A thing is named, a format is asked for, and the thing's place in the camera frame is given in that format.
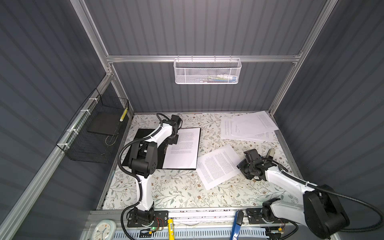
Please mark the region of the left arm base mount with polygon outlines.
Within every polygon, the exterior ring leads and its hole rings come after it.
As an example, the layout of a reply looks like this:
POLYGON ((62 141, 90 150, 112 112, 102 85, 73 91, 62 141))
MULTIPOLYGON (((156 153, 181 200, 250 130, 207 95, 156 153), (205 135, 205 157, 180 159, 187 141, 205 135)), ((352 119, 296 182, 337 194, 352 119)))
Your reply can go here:
POLYGON ((141 227, 166 227, 168 225, 168 211, 140 211, 137 209, 130 210, 127 215, 128 228, 141 227))

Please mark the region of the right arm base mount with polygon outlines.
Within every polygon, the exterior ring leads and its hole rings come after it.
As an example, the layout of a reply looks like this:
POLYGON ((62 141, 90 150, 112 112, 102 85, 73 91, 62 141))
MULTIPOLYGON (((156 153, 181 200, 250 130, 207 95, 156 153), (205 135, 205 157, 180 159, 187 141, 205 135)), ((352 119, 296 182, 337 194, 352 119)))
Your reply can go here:
POLYGON ((261 225, 261 224, 280 224, 280 225, 285 225, 285 224, 288 223, 287 220, 278 219, 278 218, 274 218, 273 220, 272 219, 266 220, 263 217, 263 208, 262 207, 247 208, 245 210, 245 212, 246 212, 246 217, 247 217, 247 219, 249 221, 249 224, 252 224, 252 225, 261 225))

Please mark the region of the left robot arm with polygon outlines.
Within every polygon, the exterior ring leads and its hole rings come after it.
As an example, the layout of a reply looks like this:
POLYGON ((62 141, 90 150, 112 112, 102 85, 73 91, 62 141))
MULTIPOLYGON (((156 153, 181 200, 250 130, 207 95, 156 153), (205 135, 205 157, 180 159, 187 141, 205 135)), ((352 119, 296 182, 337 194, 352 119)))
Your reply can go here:
POLYGON ((160 119, 160 124, 155 130, 143 138, 134 139, 130 145, 128 167, 138 178, 138 204, 133 209, 132 218, 143 225, 151 224, 155 218, 151 175, 158 166, 158 148, 163 142, 171 145, 178 142, 178 131, 182 122, 177 115, 160 119))

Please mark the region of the printed paper sheet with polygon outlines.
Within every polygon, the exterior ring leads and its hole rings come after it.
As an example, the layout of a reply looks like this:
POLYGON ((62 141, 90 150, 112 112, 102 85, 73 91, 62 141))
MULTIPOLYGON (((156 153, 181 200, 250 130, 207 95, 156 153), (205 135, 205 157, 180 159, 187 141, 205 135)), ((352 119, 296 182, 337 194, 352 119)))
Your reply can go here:
POLYGON ((232 146, 225 145, 199 157, 196 171, 208 191, 240 174, 237 168, 240 162, 241 158, 232 146))

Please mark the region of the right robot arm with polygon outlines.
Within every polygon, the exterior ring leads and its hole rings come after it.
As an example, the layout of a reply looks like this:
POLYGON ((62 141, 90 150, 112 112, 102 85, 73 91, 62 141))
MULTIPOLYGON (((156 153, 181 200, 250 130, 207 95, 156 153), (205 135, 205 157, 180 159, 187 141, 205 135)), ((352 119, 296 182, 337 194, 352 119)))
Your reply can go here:
POLYGON ((255 149, 245 151, 245 158, 237 166, 246 179, 273 183, 298 199, 296 204, 278 197, 265 201, 260 212, 264 222, 291 221, 308 227, 321 239, 328 239, 349 226, 349 217, 338 197, 329 193, 331 187, 324 185, 322 190, 316 190, 316 185, 290 175, 283 165, 274 161, 274 152, 271 149, 262 157, 255 149))

